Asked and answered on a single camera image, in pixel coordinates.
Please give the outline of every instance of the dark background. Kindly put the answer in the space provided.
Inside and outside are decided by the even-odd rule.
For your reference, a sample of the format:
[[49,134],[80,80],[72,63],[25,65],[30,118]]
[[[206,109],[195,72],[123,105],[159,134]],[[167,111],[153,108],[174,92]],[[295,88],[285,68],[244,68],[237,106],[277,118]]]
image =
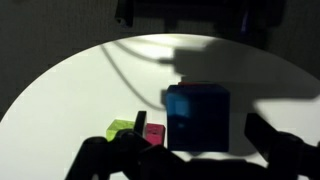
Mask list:
[[[2,0],[0,119],[39,75],[89,47],[155,33],[224,37],[210,21],[180,20],[168,27],[159,17],[136,17],[134,27],[124,29],[114,20],[116,5],[117,0]],[[264,49],[320,78],[319,22],[319,0],[288,0],[283,22],[270,29]]]

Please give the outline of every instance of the pink block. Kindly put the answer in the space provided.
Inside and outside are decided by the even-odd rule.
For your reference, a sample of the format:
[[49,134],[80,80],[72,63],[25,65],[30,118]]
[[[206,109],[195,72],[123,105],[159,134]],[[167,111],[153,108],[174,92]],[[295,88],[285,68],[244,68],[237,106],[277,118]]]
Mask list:
[[147,123],[146,140],[152,145],[163,145],[166,128],[163,125]]

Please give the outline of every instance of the block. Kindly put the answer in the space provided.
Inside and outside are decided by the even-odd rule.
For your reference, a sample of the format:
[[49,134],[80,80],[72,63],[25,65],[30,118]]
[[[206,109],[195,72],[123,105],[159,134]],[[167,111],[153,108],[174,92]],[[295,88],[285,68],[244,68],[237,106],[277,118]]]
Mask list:
[[166,93],[168,149],[227,152],[230,93],[216,84],[169,86]]
[[133,129],[134,121],[114,120],[107,129],[106,138],[108,142],[112,141],[117,132],[122,129]]
[[146,140],[152,145],[163,145],[166,128],[160,124],[147,123],[146,129]]

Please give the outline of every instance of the white surface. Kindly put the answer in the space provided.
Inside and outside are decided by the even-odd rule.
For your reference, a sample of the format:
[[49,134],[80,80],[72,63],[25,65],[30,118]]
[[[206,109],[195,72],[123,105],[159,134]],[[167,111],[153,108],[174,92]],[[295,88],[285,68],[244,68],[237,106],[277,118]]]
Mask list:
[[[120,78],[110,57],[144,100]],[[194,71],[179,65],[183,61]],[[105,136],[114,119],[134,120],[139,110],[148,111],[148,122],[166,125],[161,90],[184,75],[225,86],[232,95],[233,122],[243,121],[254,107],[274,127],[313,145],[320,140],[320,83],[306,72],[269,53],[211,37],[141,36],[74,55],[17,98],[0,123],[0,179],[64,179],[84,139]],[[199,157],[246,158],[266,165],[257,153]]]

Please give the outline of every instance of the blue cube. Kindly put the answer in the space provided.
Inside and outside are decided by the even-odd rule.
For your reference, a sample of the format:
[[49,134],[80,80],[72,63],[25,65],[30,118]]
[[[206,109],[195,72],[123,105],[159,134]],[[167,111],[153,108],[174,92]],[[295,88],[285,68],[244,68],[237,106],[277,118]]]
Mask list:
[[166,94],[168,149],[227,152],[230,93],[215,84],[171,85]]

